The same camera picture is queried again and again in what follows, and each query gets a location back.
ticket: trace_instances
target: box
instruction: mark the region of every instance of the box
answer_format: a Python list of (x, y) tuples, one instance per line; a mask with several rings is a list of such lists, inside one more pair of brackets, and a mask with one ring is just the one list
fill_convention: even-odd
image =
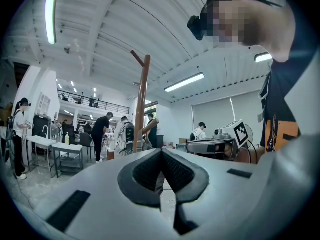
[(186, 143), (188, 143), (190, 141), (190, 139), (188, 139), (188, 138), (180, 138), (179, 139), (179, 144), (186, 144)]

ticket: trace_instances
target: black rubber pad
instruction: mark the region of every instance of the black rubber pad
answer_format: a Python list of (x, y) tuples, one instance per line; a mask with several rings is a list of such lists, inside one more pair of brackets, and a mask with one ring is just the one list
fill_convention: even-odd
[(46, 222), (64, 232), (90, 196), (91, 194), (88, 192), (77, 190)]
[(228, 174), (236, 175), (242, 178), (250, 179), (252, 173), (243, 170), (230, 169), (227, 171)]

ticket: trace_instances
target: white bottle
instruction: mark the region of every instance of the white bottle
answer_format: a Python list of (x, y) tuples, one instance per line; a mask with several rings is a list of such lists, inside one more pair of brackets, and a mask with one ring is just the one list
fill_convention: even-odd
[(69, 145), (69, 134), (68, 133), (66, 133), (66, 136), (64, 138), (64, 143)]

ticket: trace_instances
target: fluorescent light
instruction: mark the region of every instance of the fluorescent light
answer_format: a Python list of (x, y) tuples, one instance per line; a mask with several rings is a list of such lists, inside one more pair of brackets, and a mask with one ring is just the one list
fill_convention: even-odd
[(254, 56), (254, 61), (256, 63), (263, 62), (266, 60), (271, 60), (271, 59), (272, 59), (272, 56), (269, 52), (260, 53), (260, 54), (257, 54), (256, 56)]
[(45, 28), (48, 42), (51, 45), (56, 43), (56, 0), (45, 0)]
[(165, 88), (164, 90), (167, 93), (169, 93), (169, 92), (172, 92), (172, 91), (174, 91), (174, 90), (176, 90), (176, 89), (178, 89), (178, 88), (180, 88), (182, 86), (186, 86), (188, 84), (191, 84), (191, 83), (193, 83), (195, 81), (198, 81), (200, 79), (203, 79), (203, 78), (205, 78), (205, 75), (203, 73), (199, 73), (199, 74), (191, 76), (191, 77), (189, 77), (189, 78), (187, 78), (185, 80), (182, 80), (182, 81), (180, 81), (178, 83), (175, 83), (174, 85), (171, 85), (171, 86)]

